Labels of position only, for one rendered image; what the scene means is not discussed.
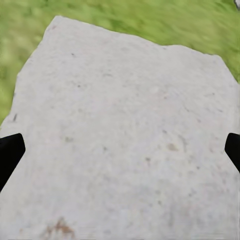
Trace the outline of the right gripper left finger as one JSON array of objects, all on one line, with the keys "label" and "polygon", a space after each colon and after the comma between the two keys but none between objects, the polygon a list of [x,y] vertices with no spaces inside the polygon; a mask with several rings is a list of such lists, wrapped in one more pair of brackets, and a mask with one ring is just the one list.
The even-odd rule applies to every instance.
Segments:
[{"label": "right gripper left finger", "polygon": [[0,138],[0,192],[26,152],[21,133]]}]

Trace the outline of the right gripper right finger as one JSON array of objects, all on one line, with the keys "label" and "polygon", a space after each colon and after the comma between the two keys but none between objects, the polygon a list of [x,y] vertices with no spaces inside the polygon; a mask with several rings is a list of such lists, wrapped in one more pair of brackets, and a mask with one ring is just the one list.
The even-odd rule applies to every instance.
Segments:
[{"label": "right gripper right finger", "polygon": [[240,135],[229,133],[224,150],[240,172]]}]

